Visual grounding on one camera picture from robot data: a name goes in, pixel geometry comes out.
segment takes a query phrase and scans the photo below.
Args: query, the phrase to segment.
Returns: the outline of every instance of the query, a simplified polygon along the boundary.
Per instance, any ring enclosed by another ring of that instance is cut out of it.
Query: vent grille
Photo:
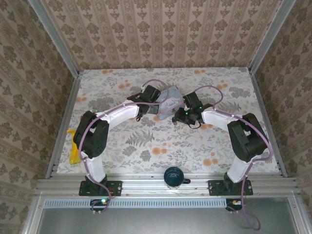
[[[46,199],[44,208],[90,208],[91,199]],[[116,198],[110,208],[225,208],[225,198],[124,199]]]

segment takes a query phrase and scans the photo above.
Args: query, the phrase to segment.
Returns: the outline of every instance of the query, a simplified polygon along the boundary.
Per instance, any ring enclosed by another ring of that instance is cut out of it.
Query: mug handle
[[[191,182],[190,179],[184,179],[183,182],[182,182],[182,184],[189,184],[190,182]]]

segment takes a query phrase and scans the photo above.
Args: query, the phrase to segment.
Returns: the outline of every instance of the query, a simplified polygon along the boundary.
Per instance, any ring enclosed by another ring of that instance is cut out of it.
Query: black mounting plate
[[[103,190],[103,192],[99,194],[95,186],[99,187],[91,181],[82,181],[80,183],[79,196],[108,196],[106,190]],[[107,181],[105,186],[108,189],[112,189],[111,196],[121,196],[122,181]]]
[[[236,189],[229,192],[224,185],[224,180],[209,180],[208,189],[210,196],[240,196],[241,195],[241,183],[237,185]],[[250,180],[246,180],[244,186],[244,195],[253,195],[253,188]]]

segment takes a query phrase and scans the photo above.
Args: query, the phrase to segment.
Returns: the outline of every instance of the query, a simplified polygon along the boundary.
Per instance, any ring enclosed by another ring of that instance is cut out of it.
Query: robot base
[[[232,189],[228,189],[225,180],[209,180],[208,189],[210,196],[240,196],[242,189],[242,181],[233,183]],[[250,180],[246,180],[244,186],[244,195],[253,195],[253,188]]]
[[[85,177],[86,180],[80,183],[79,196],[108,196],[108,193],[101,186],[94,184]],[[107,176],[101,181],[106,186],[112,196],[121,196],[122,181],[107,181]]]

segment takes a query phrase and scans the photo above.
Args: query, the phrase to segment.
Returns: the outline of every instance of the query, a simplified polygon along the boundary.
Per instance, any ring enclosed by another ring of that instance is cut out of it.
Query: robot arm
[[[81,118],[80,124],[74,135],[74,143],[77,147],[80,146],[82,136],[87,129],[87,126],[92,120],[99,116],[101,117],[91,127],[82,145],[81,156],[88,167],[89,173],[87,177],[93,178],[98,183],[105,183],[106,173],[102,166],[101,153],[104,151],[107,142],[108,131],[118,124],[130,118],[141,118],[144,114],[157,114],[158,107],[143,104],[136,104],[136,102],[153,103],[160,95],[160,91],[151,85],[148,85],[143,93],[130,96],[122,104],[105,112],[92,113],[87,111]]]
[[[198,121],[199,123],[212,124],[229,132],[236,157],[224,178],[230,184],[241,182],[252,159],[259,158],[267,148],[265,142],[253,129],[242,121],[237,120],[234,115],[223,111],[216,111],[210,104],[203,105],[195,92],[183,98],[186,109],[180,108],[176,112],[173,122],[180,121],[194,125]],[[264,135],[255,115],[249,113],[239,117],[251,123]]]

